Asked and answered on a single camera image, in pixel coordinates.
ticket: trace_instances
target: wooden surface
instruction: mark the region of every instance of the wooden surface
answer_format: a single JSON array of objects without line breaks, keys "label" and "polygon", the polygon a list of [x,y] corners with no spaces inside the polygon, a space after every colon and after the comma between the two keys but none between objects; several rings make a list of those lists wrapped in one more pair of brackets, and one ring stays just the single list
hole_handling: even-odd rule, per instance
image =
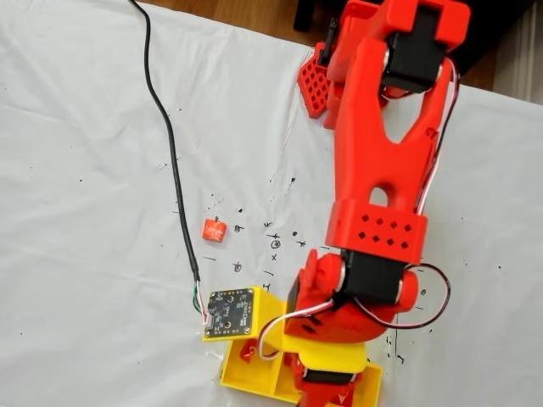
[{"label": "wooden surface", "polygon": [[[143,1],[311,46],[325,39],[330,19],[339,15],[342,7],[342,2],[334,0],[316,2],[313,24],[309,32],[299,32],[293,28],[298,0]],[[462,84],[491,91],[494,84],[495,59],[494,49],[464,75]]]}]

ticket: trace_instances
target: hole in red part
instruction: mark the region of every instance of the hole in red part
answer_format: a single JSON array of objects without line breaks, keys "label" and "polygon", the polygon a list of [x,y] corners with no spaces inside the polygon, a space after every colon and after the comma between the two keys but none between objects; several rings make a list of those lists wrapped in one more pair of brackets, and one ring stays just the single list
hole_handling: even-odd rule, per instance
[{"label": "hole in red part", "polygon": [[315,330],[313,328],[311,328],[309,325],[302,325],[302,328],[304,328],[307,332],[311,333],[311,334],[315,334]]}]

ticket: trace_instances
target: black circuit board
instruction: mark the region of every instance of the black circuit board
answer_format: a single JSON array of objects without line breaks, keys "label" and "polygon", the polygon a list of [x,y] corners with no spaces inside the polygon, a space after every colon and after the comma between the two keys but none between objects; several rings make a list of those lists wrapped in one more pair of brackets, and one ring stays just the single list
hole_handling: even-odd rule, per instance
[{"label": "black circuit board", "polygon": [[210,294],[206,337],[231,337],[251,333],[253,290],[217,291]]}]

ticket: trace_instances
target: white cloth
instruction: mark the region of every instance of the white cloth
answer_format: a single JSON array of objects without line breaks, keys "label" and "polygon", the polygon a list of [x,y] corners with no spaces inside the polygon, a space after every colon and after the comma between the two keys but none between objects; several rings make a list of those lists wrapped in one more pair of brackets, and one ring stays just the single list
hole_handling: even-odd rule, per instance
[{"label": "white cloth", "polygon": [[[284,297],[308,248],[327,252],[333,201],[333,136],[295,82],[311,50],[143,7],[204,295],[264,283]],[[0,405],[280,405],[220,387],[223,345],[200,341],[144,36],[124,0],[2,1]],[[416,112],[415,98],[395,103],[388,128]],[[369,343],[381,406],[543,403],[542,129],[542,107],[462,88],[424,248],[451,304],[428,328]],[[200,238],[215,216],[221,244]],[[440,304],[439,278],[419,278],[423,310],[400,322]]]}]

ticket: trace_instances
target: yellow base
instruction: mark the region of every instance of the yellow base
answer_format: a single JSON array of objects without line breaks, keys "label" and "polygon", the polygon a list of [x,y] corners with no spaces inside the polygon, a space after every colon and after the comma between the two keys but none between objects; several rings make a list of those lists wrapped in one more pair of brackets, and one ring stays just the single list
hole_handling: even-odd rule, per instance
[{"label": "yellow base", "polygon": [[262,290],[252,287],[254,295],[253,320],[250,334],[236,337],[207,338],[206,342],[230,339],[222,365],[221,385],[261,396],[298,403],[300,395],[294,386],[292,369],[283,363],[284,352],[296,353],[309,369],[343,373],[362,372],[355,386],[352,407],[376,407],[381,387],[382,368],[368,363],[364,343],[320,343],[290,337],[283,333],[284,324],[277,324],[266,336],[266,352],[273,348],[281,352],[274,360],[262,360],[253,354],[250,362],[239,354],[247,339],[256,339],[260,329],[272,318],[285,312],[286,304]]}]

